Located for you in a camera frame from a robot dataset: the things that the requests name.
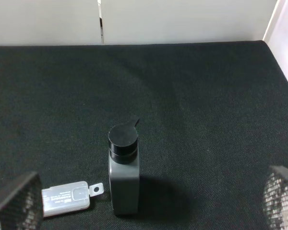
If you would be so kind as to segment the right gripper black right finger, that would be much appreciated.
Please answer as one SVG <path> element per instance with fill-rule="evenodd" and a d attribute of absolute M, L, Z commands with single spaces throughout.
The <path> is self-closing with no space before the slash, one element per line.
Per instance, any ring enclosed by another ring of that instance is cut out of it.
<path fill-rule="evenodd" d="M 270 230 L 288 230 L 288 168 L 269 167 L 264 184 L 263 213 Z"/>

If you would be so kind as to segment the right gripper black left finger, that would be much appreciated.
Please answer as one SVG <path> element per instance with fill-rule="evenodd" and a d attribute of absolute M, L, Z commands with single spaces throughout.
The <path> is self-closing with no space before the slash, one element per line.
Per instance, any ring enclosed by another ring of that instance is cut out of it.
<path fill-rule="evenodd" d="M 43 221 L 42 183 L 27 172 L 0 188 L 0 230 L 38 230 Z"/>

